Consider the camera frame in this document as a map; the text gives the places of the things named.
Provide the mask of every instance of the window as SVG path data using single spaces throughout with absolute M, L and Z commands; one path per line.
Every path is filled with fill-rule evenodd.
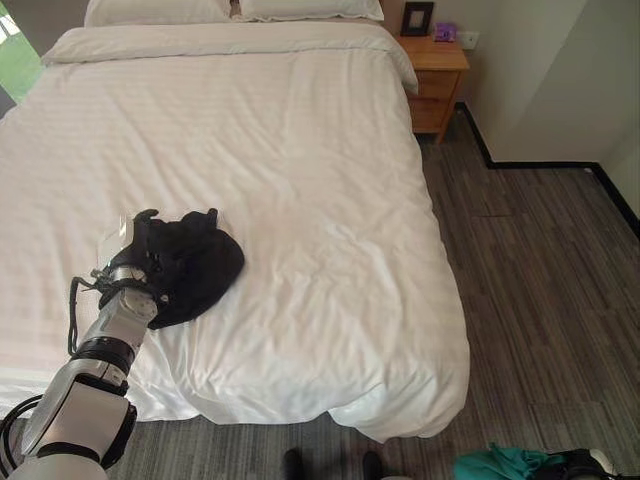
M 0 2 L 0 85 L 20 103 L 41 72 L 40 57 Z

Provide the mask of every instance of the white duvet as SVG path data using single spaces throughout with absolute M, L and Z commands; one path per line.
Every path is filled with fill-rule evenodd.
M 0 123 L 0 413 L 66 361 L 68 284 L 121 212 L 210 207 L 246 266 L 196 321 L 149 332 L 140 418 L 292 423 L 384 441 L 462 408 L 469 351 L 382 28 L 76 29 Z M 81 333 L 96 315 L 84 294 Z

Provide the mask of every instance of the green grass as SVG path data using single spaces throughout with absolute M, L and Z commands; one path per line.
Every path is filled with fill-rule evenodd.
M 0 3 L 0 16 L 6 9 Z M 20 103 L 36 82 L 42 66 L 40 57 L 22 32 L 0 45 L 0 85 L 16 103 Z

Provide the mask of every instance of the teal bag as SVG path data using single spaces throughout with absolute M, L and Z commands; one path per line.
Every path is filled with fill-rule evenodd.
M 456 480 L 531 480 L 538 469 L 563 462 L 561 455 L 500 448 L 492 443 L 491 450 L 458 457 L 453 473 Z

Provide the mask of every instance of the shoe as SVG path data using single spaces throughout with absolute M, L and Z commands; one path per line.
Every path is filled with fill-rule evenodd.
M 305 480 L 304 464 L 300 453 L 291 449 L 282 458 L 282 473 L 284 480 Z
M 563 480 L 566 478 L 608 478 L 615 476 L 613 464 L 600 450 L 570 450 L 553 455 L 562 455 L 563 463 L 539 469 L 533 480 Z
M 362 459 L 362 471 L 364 480 L 382 479 L 382 461 L 375 452 L 367 452 Z

